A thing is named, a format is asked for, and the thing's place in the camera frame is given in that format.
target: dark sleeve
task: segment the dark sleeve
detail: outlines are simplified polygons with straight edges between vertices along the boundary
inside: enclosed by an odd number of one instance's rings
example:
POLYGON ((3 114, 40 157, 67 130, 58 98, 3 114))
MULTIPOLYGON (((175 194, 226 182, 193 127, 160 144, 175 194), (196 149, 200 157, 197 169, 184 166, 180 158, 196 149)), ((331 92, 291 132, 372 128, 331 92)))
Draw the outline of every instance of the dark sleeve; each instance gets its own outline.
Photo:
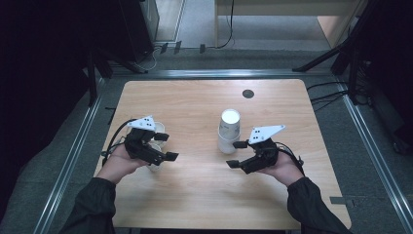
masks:
POLYGON ((115 233, 116 185, 94 177, 76 196, 72 213, 59 233, 115 233))
POLYGON ((287 209, 303 233, 351 233, 321 199, 319 187, 303 177, 288 186, 287 209))

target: gray floor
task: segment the gray floor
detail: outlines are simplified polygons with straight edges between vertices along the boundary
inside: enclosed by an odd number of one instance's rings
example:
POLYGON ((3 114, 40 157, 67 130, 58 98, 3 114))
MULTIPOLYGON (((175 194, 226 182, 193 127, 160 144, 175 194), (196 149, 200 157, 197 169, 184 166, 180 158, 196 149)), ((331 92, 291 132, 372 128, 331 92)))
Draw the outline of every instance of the gray floor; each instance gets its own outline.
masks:
MULTIPOLYGON (((188 41, 204 41, 195 38, 188 41)), ((321 55, 325 49, 318 50, 214 50, 208 49, 200 54, 197 49, 183 49, 175 53, 168 49, 166 53, 156 52, 156 66, 147 75, 135 75, 125 68, 114 65, 115 74, 110 80, 104 80, 99 91, 101 100, 97 107, 94 121, 75 163, 74 171, 61 201, 56 208, 48 233, 57 233, 73 206, 74 197, 85 186, 94 174, 98 153, 109 129, 108 122, 111 110, 105 107, 116 107, 123 86, 130 80, 141 79, 182 79, 181 70, 195 69, 276 69, 279 73, 272 79, 300 78, 307 86, 334 81, 328 74, 333 59, 320 64, 313 73, 294 75, 289 72, 296 67, 321 55), (175 70, 169 74, 174 76, 158 76, 164 70, 175 70)), ((142 64, 151 67, 155 63, 147 60, 142 64)), ((203 72, 193 72, 194 76, 186 78, 206 79, 203 72)), ((309 92, 311 98, 337 91, 336 86, 328 86, 309 92)), ((0 224, 0 233, 32 233, 46 206, 60 170, 71 150, 72 143, 82 125, 88 111, 88 94, 77 104, 66 119, 54 141, 41 153, 36 155, 22 171, 14 194, 9 202, 8 211, 0 224)), ((393 152, 392 141, 383 129, 375 112, 368 106, 359 107, 371 133, 374 135, 389 168, 401 187, 405 197, 413 202, 412 177, 413 158, 397 155, 393 152)), ((323 135, 334 171, 346 199, 347 208, 352 219, 354 233, 405 233, 399 221, 392 201, 378 177, 370 156, 349 114, 345 102, 341 99, 316 112, 319 127, 323 135)), ((118 229, 118 233, 129 233, 126 228, 118 229)))
POLYGON ((156 0, 156 4, 159 14, 156 41, 175 41, 184 0, 156 0))
MULTIPOLYGON (((176 41, 183 48, 215 45, 214 1, 186 0, 176 41)), ((218 18, 218 45, 230 37, 230 17, 218 18)), ((317 17, 234 16, 232 40, 226 46, 234 50, 329 50, 317 17)))

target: white bracket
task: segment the white bracket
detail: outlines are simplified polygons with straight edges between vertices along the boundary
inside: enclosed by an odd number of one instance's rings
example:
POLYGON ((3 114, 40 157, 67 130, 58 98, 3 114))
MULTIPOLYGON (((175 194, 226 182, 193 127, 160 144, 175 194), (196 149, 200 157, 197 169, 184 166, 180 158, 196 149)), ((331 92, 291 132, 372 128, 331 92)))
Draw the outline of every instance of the white bracket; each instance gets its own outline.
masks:
POLYGON ((128 127, 131 127, 134 129, 154 131, 154 132, 156 129, 156 125, 154 122, 154 118, 152 118, 152 115, 129 122, 128 127))
POLYGON ((276 125, 276 126, 266 126, 266 127, 257 127, 252 128, 251 135, 249 136, 249 143, 259 143, 267 140, 273 135, 281 132, 285 129, 285 125, 276 125))

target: human hand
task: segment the human hand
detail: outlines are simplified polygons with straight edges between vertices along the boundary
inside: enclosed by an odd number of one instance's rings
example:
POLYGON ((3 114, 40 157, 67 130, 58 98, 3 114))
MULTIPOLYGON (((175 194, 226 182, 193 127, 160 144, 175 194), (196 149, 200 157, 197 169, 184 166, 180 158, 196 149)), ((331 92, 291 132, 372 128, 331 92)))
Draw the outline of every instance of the human hand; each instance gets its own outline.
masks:
POLYGON ((295 166, 294 162, 292 162, 292 159, 284 152, 279 152, 279 159, 274 166, 261 169, 257 172, 273 176, 276 180, 287 187, 291 183, 304 177, 300 170, 298 170, 298 168, 295 166))
POLYGON ((124 144, 118 145, 96 177, 105 178, 115 184, 136 171, 137 168, 148 165, 140 159, 132 159, 124 144))

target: metal frame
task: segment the metal frame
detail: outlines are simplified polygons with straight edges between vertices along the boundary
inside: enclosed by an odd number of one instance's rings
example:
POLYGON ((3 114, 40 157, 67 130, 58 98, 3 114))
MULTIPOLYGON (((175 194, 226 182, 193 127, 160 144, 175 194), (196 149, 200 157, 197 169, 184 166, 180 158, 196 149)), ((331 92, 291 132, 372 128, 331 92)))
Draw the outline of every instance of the metal frame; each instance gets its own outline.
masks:
MULTIPOLYGON (((337 81, 343 82, 341 78, 337 78, 337 81)), ((343 84, 338 85, 339 91, 347 90, 347 87, 343 84)), ((379 178, 382 180, 383 185, 389 195, 390 200, 394 206, 394 209, 401 221, 406 233, 413 233, 413 214, 410 205, 400 189, 397 181, 394 179, 393 174, 388 167, 379 147, 373 135, 370 133, 364 119, 359 111, 358 106, 354 106, 352 100, 349 97, 343 97, 347 109, 352 116, 353 121, 357 127, 358 133, 370 155, 371 162, 373 163, 379 178)))
MULTIPOLYGON (((283 78, 297 78, 308 76, 332 76, 329 69, 312 69, 305 73, 292 72, 290 69, 263 69, 263 70, 248 70, 248 69, 223 69, 223 70, 164 70, 156 71, 145 75, 133 75, 130 73, 118 72, 116 77, 128 76, 135 77, 136 80, 170 80, 170 79, 275 79, 277 77, 283 78)), ((343 81, 340 77, 336 77, 337 81, 343 81)), ((98 89, 102 90, 105 86, 105 82, 100 78, 98 83, 98 89)), ((345 85, 338 85, 340 91, 347 90, 345 85)), ((35 227, 34 233, 47 233, 50 225, 56 214, 57 207, 63 196, 67 183, 72 175, 74 166, 76 164, 79 153, 82 149, 86 136, 88 135, 90 126, 94 120, 94 116, 97 112, 101 100, 101 95, 97 97, 96 102, 89 108, 78 135, 73 142, 72 148, 67 156, 66 162, 58 176, 55 186, 48 198, 48 202, 39 218, 39 221, 35 227)), ((413 214, 412 210, 407 202, 406 197, 403 195, 400 187, 395 181, 392 172, 390 171, 383 155, 380 152, 375 140, 367 128, 366 123, 357 106, 352 104, 352 101, 348 97, 344 97, 344 102, 348 108, 350 115, 358 129, 361 139, 368 151, 368 154, 373 162, 373 165, 382 180, 388 195, 394 205, 394 209, 407 233, 413 233, 413 214)))

